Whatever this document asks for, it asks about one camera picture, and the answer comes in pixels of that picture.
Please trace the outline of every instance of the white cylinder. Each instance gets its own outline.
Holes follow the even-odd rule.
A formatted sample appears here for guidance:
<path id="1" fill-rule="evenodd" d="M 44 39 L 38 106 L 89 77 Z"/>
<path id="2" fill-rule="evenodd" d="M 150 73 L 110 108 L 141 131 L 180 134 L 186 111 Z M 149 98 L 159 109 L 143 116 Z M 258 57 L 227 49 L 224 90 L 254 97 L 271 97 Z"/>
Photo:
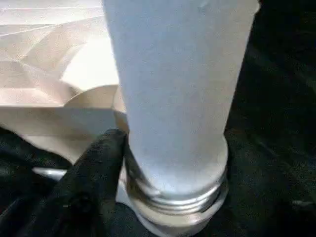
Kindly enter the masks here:
<path id="1" fill-rule="evenodd" d="M 257 0 L 104 0 L 130 129 L 147 181 L 203 193 L 227 163 L 223 136 Z"/>

